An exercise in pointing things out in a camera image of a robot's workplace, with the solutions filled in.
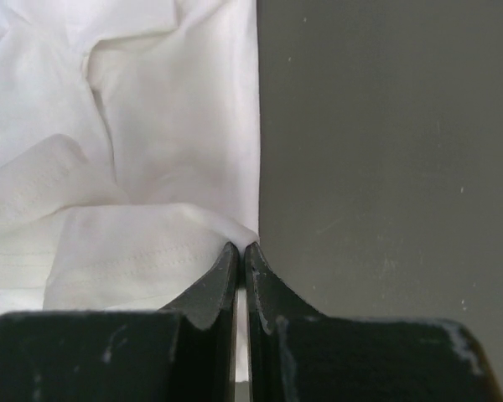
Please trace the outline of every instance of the white fabric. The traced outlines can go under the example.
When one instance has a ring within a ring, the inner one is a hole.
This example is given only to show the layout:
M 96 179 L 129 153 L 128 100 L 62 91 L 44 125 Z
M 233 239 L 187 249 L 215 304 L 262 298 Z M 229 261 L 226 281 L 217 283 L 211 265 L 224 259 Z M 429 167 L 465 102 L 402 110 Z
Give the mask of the white fabric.
M 160 308 L 243 250 L 258 127 L 255 0 L 0 0 L 0 313 Z

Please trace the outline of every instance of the gray table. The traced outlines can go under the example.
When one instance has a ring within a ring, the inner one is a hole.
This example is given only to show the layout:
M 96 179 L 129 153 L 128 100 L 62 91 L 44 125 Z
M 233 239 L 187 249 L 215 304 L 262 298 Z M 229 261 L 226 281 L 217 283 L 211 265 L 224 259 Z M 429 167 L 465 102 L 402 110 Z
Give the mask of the gray table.
M 336 316 L 448 317 L 503 388 L 503 0 L 259 0 L 262 248 Z

